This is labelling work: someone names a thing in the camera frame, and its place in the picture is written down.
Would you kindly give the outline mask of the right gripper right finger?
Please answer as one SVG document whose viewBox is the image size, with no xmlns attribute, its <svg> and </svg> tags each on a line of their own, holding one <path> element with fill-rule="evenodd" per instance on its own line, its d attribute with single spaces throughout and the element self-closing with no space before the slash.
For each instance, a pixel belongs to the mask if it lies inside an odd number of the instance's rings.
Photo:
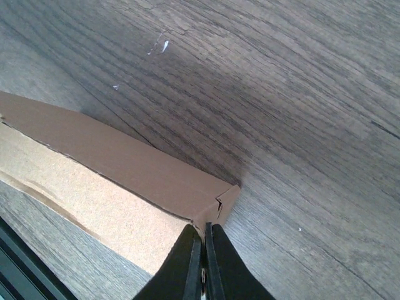
<svg viewBox="0 0 400 300">
<path fill-rule="evenodd" d="M 206 299 L 274 299 L 251 274 L 219 224 L 206 224 L 204 258 Z"/>
</svg>

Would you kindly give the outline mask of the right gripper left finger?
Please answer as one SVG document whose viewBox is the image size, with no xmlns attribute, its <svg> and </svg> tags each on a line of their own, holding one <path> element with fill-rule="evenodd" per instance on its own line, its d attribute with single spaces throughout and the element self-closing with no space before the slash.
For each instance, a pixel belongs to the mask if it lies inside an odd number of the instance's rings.
<svg viewBox="0 0 400 300">
<path fill-rule="evenodd" d="M 192 225 L 182 230 L 159 271 L 135 299 L 201 299 L 202 241 Z"/>
</svg>

